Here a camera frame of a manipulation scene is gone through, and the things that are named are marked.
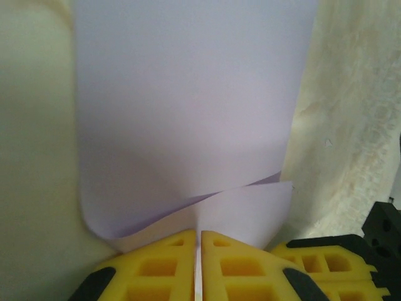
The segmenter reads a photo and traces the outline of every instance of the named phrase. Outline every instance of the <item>beige surface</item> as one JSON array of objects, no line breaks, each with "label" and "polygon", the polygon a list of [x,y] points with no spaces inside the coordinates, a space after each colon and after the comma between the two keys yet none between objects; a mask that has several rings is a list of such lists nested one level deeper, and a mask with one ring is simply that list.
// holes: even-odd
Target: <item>beige surface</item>
[{"label": "beige surface", "polygon": [[[77,200],[69,2],[0,0],[0,299],[66,300],[113,251]],[[358,232],[386,200],[401,131],[401,3],[323,1],[283,178],[281,237]]]}]

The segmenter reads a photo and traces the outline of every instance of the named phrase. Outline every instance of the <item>cream fabric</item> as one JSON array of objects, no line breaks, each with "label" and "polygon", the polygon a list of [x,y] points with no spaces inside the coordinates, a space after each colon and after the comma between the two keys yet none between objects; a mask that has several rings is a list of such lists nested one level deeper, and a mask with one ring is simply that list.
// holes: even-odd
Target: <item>cream fabric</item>
[{"label": "cream fabric", "polygon": [[[66,300],[114,254],[80,218],[72,42],[68,0],[0,0],[1,300]],[[400,55],[398,0],[321,2],[282,175],[293,208],[275,241],[360,233],[386,200]]]}]

